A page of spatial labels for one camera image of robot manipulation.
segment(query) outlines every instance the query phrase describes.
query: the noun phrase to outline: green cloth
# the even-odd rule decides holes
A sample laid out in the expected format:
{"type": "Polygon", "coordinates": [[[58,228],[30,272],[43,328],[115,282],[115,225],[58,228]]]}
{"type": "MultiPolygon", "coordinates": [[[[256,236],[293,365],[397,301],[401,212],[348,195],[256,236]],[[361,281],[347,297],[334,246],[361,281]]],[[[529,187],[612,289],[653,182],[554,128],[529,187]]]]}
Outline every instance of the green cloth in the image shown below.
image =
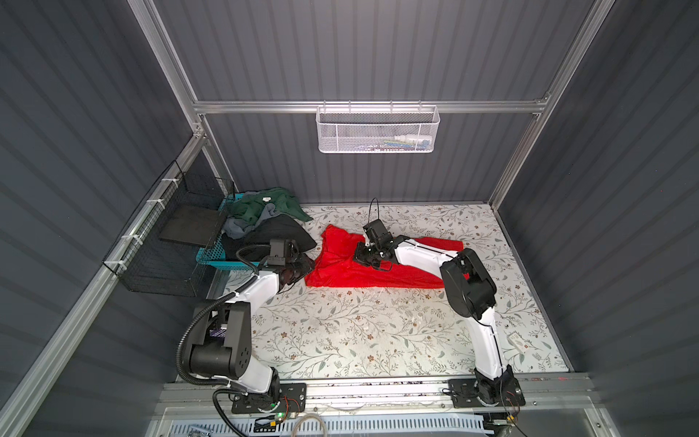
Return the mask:
{"type": "Polygon", "coordinates": [[[303,212],[296,197],[285,188],[272,188],[260,191],[257,194],[246,194],[241,200],[233,202],[229,210],[229,216],[245,220],[248,224],[255,224],[267,203],[274,203],[276,211],[291,215],[302,222],[313,220],[308,214],[303,212]],[[266,197],[269,197],[270,200],[262,200],[266,197]]]}

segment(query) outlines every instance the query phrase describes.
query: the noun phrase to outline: black wire basket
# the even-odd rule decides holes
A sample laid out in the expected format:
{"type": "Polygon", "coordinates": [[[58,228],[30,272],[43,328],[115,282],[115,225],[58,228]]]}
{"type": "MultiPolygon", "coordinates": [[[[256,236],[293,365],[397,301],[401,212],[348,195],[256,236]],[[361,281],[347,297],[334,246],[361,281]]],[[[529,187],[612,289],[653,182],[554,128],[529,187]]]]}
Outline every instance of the black wire basket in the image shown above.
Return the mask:
{"type": "MultiPolygon", "coordinates": [[[[136,237],[129,238],[121,260],[105,259],[104,264],[132,292],[205,297],[216,269],[197,263],[200,248],[163,241],[159,235],[180,205],[219,210],[224,190],[234,193],[233,183],[211,175],[180,173],[155,202],[136,237]]],[[[215,244],[217,237],[217,232],[212,234],[207,249],[215,244]]]]}

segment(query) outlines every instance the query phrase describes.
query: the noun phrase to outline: ventilation grille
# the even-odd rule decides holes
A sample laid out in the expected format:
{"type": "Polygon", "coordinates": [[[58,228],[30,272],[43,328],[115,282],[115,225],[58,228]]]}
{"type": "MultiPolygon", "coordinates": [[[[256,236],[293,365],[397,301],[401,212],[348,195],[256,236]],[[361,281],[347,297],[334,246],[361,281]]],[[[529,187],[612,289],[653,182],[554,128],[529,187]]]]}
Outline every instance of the ventilation grille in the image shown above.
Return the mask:
{"type": "MultiPolygon", "coordinates": [[[[461,413],[413,414],[413,415],[364,415],[323,417],[330,436],[362,436],[370,434],[406,434],[457,431],[461,433],[493,434],[483,428],[483,418],[461,413]]],[[[234,425],[248,436],[289,436],[297,420],[282,423],[276,432],[252,431],[253,419],[232,419],[234,425]]],[[[211,437],[234,437],[222,420],[174,420],[170,437],[204,436],[206,430],[211,437]]],[[[322,434],[316,420],[301,424],[300,436],[322,434]]]]}

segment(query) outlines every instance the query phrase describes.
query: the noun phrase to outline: teal plastic basket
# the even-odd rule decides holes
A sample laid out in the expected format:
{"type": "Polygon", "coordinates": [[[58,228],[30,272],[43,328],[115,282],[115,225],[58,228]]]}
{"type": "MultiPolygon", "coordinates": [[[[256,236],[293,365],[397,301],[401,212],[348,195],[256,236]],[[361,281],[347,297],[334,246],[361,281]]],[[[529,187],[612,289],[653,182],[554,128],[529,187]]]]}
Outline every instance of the teal plastic basket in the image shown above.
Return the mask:
{"type": "MultiPolygon", "coordinates": [[[[223,200],[223,202],[221,202],[221,206],[219,206],[218,210],[221,211],[223,208],[225,208],[226,204],[239,201],[242,198],[242,194],[230,194],[223,200]]],[[[226,261],[226,251],[223,249],[223,245],[221,244],[220,235],[218,238],[216,238],[216,243],[213,245],[213,247],[209,249],[199,249],[199,251],[196,253],[196,262],[218,268],[219,270],[251,270],[250,267],[246,266],[240,261],[226,261]]]]}

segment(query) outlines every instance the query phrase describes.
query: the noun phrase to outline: laundry basket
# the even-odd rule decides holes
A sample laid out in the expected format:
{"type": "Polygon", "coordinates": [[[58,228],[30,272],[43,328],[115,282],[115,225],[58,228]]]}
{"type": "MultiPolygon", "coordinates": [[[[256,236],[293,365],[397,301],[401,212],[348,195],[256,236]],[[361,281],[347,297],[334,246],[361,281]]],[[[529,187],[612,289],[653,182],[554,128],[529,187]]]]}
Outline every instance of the laundry basket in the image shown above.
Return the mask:
{"type": "MultiPolygon", "coordinates": [[[[223,202],[221,202],[218,210],[221,211],[226,208],[227,204],[241,200],[242,198],[242,193],[230,194],[223,200],[223,202]]],[[[221,244],[220,235],[212,247],[199,249],[199,251],[196,253],[196,262],[218,268],[219,270],[251,270],[250,267],[246,266],[245,263],[240,261],[226,261],[226,251],[221,244]]]]}
{"type": "Polygon", "coordinates": [[[429,153],[439,112],[421,104],[318,106],[318,149],[323,153],[429,153]]]}

